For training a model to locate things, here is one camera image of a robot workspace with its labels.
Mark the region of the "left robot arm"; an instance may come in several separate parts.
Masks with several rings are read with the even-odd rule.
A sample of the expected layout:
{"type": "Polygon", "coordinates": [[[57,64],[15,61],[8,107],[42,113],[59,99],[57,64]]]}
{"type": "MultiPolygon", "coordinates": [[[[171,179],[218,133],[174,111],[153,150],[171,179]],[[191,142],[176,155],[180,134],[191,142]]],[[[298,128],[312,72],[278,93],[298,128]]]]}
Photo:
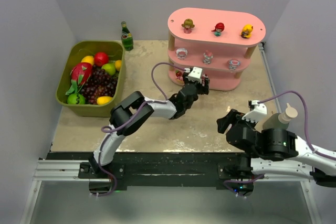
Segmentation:
{"type": "Polygon", "coordinates": [[[111,110],[110,124],[101,129],[105,137],[89,158],[95,174],[112,162],[125,137],[135,133],[148,118],[178,119],[191,108],[199,95],[209,94],[210,80],[207,75],[202,75],[201,79],[196,81],[188,77],[184,80],[182,89],[168,100],[150,99],[140,91],[135,91],[111,110]]]}

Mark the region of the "brown-haired doll toy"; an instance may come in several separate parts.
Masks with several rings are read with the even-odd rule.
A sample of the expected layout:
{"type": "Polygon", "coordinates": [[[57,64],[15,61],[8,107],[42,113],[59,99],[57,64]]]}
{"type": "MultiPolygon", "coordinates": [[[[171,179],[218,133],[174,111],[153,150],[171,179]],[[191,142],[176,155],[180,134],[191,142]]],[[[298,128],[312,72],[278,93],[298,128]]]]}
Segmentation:
{"type": "Polygon", "coordinates": [[[190,34],[193,30],[193,28],[195,27],[194,22],[192,19],[186,19],[181,26],[183,27],[183,31],[186,34],[190,34]]]}

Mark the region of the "red-haired doll toy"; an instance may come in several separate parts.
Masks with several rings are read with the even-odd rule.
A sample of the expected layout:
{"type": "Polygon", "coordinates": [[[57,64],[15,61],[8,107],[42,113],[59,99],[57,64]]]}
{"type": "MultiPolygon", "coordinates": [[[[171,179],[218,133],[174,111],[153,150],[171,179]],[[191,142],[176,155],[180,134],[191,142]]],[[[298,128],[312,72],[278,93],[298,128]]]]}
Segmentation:
{"type": "Polygon", "coordinates": [[[223,23],[217,23],[211,32],[216,36],[219,37],[221,36],[222,32],[225,29],[225,25],[223,23]]]}

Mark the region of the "pink planet toy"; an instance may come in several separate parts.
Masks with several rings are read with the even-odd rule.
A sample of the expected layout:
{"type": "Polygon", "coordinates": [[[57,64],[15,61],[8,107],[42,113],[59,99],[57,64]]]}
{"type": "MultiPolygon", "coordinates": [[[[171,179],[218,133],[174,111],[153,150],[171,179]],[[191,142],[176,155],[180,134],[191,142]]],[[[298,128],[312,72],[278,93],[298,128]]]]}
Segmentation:
{"type": "Polygon", "coordinates": [[[235,71],[239,66],[241,62],[237,59],[230,59],[227,61],[227,67],[230,71],[235,71]]]}

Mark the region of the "pink round toy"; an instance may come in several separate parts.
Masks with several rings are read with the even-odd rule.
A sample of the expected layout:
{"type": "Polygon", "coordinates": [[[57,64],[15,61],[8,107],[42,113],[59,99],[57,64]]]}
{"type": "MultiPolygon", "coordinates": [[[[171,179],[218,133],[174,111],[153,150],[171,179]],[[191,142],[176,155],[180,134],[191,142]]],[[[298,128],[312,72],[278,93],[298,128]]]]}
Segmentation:
{"type": "Polygon", "coordinates": [[[188,55],[188,50],[186,48],[178,48],[176,50],[176,56],[180,60],[184,60],[188,55]]]}

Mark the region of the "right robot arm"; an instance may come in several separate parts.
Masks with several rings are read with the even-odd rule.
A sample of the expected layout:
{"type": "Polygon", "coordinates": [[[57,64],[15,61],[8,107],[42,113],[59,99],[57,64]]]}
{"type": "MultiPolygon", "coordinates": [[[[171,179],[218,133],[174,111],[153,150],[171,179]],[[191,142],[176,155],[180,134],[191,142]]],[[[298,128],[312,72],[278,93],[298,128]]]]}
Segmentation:
{"type": "Polygon", "coordinates": [[[323,150],[319,155],[295,133],[284,129],[258,132],[255,125],[267,115],[265,106],[248,113],[231,109],[217,119],[218,133],[226,141],[244,151],[234,165],[224,167],[231,178],[255,178],[279,174],[312,179],[322,187],[335,187],[335,152],[323,150]]]}

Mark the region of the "strawberry cake toy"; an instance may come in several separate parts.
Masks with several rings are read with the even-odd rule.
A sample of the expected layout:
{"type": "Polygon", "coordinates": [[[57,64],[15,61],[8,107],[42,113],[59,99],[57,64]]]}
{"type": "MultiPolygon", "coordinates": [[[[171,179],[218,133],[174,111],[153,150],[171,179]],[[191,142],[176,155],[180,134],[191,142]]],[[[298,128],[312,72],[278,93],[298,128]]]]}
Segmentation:
{"type": "Polygon", "coordinates": [[[175,80],[176,82],[178,82],[179,84],[183,84],[184,80],[183,80],[183,71],[180,70],[176,70],[175,71],[175,80]]]}

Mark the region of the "yellow-haired doll toy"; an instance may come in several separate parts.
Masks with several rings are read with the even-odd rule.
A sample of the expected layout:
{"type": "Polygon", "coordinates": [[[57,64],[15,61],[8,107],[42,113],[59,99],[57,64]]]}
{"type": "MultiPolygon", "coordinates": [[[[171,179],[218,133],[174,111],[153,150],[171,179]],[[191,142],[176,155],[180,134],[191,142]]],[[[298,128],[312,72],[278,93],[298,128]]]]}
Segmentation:
{"type": "Polygon", "coordinates": [[[240,33],[240,36],[242,38],[248,39],[251,37],[251,33],[253,31],[254,27],[251,24],[247,24],[242,28],[242,31],[240,33]]]}

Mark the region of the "small pink figure toy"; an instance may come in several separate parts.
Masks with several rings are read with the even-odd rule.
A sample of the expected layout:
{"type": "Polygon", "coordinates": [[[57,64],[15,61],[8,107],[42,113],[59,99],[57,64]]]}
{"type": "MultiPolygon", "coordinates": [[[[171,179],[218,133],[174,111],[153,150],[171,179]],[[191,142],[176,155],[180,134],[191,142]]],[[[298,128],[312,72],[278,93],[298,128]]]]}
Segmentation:
{"type": "Polygon", "coordinates": [[[213,53],[206,50],[204,53],[203,53],[203,56],[204,56],[204,59],[203,59],[203,63],[206,64],[206,65],[209,65],[211,64],[212,62],[212,59],[213,59],[213,53]]]}

